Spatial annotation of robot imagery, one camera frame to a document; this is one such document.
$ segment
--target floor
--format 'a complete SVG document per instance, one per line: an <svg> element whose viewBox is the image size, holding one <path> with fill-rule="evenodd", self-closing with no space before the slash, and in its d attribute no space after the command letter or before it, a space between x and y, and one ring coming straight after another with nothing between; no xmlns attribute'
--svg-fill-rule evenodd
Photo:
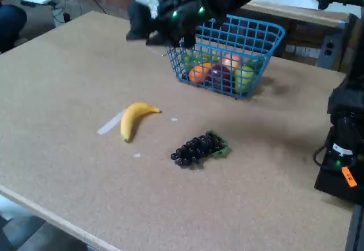
<svg viewBox="0 0 364 251"><path fill-rule="evenodd" d="M27 39L33 39L49 30L55 28L51 8L49 6L37 5L36 7L28 7L20 4L18 0L5 0L3 4L12 4L21 7L28 15L28 21L20 33L20 36ZM76 18L80 14L85 14L89 11L103 12L96 3L92 0L64 0L61 5L66 3L65 12L70 13L71 18ZM104 10L109 14L121 18L127 18L127 12L115 6L103 6Z"/></svg>
<svg viewBox="0 0 364 251"><path fill-rule="evenodd" d="M5 0L5 4L12 4L24 9L28 16L28 21L20 33L20 37L29 40L40 36L55 28L51 8L49 6L37 5L35 7L23 6L17 0ZM65 12L70 13L71 18L79 17L89 11L102 10L91 0L62 0L61 4L66 7ZM127 13L118 7L103 7L106 13L127 18ZM0 229L3 228L3 234L0 233L0 251L87 251L93 250L86 247L83 242L75 239L71 235L59 230L53 225L46 223L44 220L31 216L31 212L25 209L15 207L10 201L0 196L0 213L4 215L15 215L13 219L7 222L0 217ZM3 245L2 236L6 236L6 245Z"/></svg>

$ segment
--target orange tag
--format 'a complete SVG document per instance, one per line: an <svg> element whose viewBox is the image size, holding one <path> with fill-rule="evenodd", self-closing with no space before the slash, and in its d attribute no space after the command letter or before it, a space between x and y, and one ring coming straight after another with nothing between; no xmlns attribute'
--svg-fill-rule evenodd
<svg viewBox="0 0 364 251"><path fill-rule="evenodd" d="M342 167L341 171L350 187L356 187L358 185L348 167Z"/></svg>

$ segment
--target jeans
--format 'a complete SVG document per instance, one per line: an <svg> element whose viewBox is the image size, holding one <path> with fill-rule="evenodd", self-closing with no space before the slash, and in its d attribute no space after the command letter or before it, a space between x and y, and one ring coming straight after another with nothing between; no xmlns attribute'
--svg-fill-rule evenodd
<svg viewBox="0 0 364 251"><path fill-rule="evenodd" d="M27 22L27 14L14 5L0 6L0 52L13 48L19 32Z"/></svg>

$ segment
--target banana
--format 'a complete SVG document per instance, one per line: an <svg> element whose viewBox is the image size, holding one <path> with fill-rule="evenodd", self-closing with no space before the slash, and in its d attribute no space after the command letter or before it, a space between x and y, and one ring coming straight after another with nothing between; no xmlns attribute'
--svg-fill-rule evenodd
<svg viewBox="0 0 364 251"><path fill-rule="evenodd" d="M138 117L143 116L147 113L161 113L161 112L162 111L159 108L144 102L137 102L130 105L126 109L120 123L120 133L125 142L130 141L131 130L133 129L134 122Z"/></svg>

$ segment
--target blue wire basket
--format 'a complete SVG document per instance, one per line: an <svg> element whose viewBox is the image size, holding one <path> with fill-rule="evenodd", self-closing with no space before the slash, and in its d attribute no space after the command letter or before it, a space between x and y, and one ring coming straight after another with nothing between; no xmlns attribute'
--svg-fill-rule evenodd
<svg viewBox="0 0 364 251"><path fill-rule="evenodd" d="M248 98L286 31L279 25L227 16L221 27L214 19L197 27L191 50L169 48L178 80L235 98Z"/></svg>

